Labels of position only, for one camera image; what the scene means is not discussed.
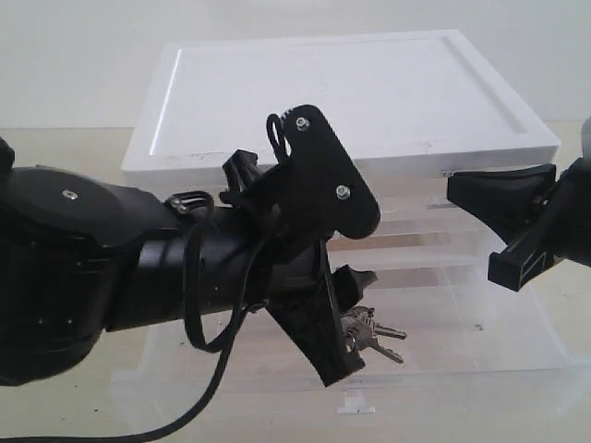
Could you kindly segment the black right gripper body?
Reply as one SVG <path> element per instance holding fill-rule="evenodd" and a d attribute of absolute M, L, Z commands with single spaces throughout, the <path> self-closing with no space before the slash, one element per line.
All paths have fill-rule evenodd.
<path fill-rule="evenodd" d="M 530 224 L 488 258 L 488 280 L 518 292 L 567 259 L 590 265 L 590 160 L 579 158 L 536 205 Z"/>

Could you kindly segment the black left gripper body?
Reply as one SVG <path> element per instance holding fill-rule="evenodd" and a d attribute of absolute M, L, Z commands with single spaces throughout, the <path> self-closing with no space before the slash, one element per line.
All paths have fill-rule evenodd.
<path fill-rule="evenodd" d="M 364 239 L 380 223 L 380 207 L 321 110 L 311 104 L 271 114 L 267 135 L 276 164 L 258 167 L 257 154 L 236 150 L 223 164 L 227 188 L 220 200 L 270 237 L 255 284 L 261 296 L 311 293 L 313 279 L 296 276 L 304 265 L 320 270 L 320 247 L 335 233 Z"/>

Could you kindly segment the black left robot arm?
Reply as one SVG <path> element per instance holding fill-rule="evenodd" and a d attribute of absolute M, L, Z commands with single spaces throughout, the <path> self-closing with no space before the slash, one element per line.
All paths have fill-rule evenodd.
<path fill-rule="evenodd" d="M 321 110 L 272 114 L 277 162 L 237 150 L 227 187 L 160 200 L 44 166 L 17 167 L 1 148 L 1 382 L 20 386 L 78 365 L 105 332 L 182 320 L 191 345 L 218 353 L 202 319 L 265 309 L 332 385 L 364 361 L 340 316 L 375 281 L 333 269 L 335 234 L 363 239 L 380 208 Z"/>

